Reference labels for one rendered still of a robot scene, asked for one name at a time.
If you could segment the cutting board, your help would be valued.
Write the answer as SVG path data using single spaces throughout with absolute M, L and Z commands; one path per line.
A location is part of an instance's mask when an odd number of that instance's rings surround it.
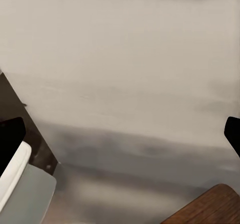
M 160 224 L 240 224 L 240 196 L 218 184 Z

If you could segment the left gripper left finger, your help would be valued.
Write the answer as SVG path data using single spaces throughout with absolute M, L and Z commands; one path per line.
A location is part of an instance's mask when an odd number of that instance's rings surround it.
M 0 177 L 26 136 L 22 117 L 0 122 Z

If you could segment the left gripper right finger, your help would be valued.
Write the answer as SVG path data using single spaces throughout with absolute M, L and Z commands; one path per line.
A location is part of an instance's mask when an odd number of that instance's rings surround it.
M 240 119 L 229 117 L 224 130 L 224 135 L 240 157 Z

